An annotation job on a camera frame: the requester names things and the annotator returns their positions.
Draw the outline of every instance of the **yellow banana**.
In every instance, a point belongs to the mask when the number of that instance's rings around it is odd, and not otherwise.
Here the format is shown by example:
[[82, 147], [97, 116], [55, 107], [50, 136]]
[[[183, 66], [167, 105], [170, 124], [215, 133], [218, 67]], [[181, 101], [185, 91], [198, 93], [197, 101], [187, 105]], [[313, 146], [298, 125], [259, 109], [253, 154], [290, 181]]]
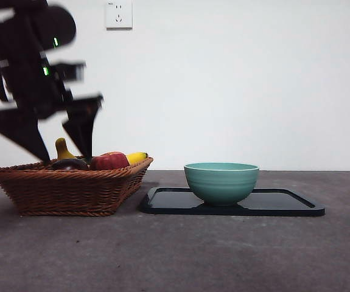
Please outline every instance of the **yellow banana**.
[[66, 148], [65, 138], [58, 138], [55, 141], [55, 148], [57, 149], [57, 160], [62, 160], [66, 158], [76, 158], [71, 152]]
[[126, 155], [127, 161], [130, 165], [144, 160], [147, 156], [148, 156], [148, 153], [146, 152], [135, 152], [135, 153]]

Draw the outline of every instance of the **wall socket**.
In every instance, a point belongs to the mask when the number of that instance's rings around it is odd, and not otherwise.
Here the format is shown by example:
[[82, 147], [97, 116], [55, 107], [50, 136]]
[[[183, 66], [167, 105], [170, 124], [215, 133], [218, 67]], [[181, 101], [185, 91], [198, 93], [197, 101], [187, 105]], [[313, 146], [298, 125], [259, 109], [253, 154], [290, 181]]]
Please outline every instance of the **wall socket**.
[[106, 4], [107, 29], [133, 28], [133, 3], [131, 0], [114, 0]]

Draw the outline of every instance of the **black tray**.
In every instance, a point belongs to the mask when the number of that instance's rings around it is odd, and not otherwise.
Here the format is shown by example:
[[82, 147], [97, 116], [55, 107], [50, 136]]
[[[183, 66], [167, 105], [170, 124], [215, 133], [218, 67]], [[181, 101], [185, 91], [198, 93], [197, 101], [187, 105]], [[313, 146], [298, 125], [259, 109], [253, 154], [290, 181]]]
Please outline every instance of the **black tray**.
[[233, 206], [205, 204], [188, 188], [154, 187], [138, 209], [149, 214], [232, 215], [232, 216], [322, 216], [325, 207], [285, 189], [254, 189]]

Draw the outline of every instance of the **woven basket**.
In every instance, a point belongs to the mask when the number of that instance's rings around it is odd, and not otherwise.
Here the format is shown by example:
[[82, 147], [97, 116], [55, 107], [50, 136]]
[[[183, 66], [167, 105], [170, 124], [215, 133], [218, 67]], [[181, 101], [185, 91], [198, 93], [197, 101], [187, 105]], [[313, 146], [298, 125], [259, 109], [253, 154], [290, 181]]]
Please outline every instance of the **woven basket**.
[[0, 186], [22, 216], [109, 216], [139, 189], [152, 161], [115, 170], [51, 170], [42, 162], [1, 167]]

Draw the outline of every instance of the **bowl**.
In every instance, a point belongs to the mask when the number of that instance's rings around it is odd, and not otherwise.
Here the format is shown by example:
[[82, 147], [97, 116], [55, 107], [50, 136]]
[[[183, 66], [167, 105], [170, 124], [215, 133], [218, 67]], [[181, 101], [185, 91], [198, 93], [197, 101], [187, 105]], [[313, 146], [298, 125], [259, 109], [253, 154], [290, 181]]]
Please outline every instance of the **bowl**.
[[191, 191], [205, 203], [230, 206], [245, 199], [256, 185], [259, 167], [227, 162], [202, 162], [184, 166]]

